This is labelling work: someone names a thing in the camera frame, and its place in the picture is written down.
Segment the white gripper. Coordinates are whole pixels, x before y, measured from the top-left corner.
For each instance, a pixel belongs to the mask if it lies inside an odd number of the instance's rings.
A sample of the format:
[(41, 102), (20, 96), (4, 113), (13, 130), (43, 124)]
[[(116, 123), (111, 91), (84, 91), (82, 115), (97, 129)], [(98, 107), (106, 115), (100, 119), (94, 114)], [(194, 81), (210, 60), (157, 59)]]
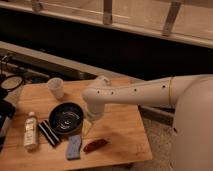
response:
[[(101, 114), (94, 114), (94, 113), (87, 111), (86, 117), (90, 121), (97, 121), (102, 117), (102, 115)], [(83, 126), (82, 126), (82, 136), (83, 137), (85, 137), (89, 133), (89, 131), (92, 128), (92, 125), (93, 125), (93, 123), (88, 121), (88, 120), (85, 119), (83, 121)]]

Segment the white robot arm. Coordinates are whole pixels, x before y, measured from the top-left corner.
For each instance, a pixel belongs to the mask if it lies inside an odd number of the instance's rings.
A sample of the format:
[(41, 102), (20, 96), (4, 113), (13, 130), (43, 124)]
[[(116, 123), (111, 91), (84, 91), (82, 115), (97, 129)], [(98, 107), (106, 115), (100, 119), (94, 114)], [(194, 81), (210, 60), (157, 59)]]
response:
[(213, 171), (213, 74), (187, 75), (114, 87), (99, 76), (83, 91), (87, 115), (102, 117), (107, 104), (173, 108), (171, 171)]

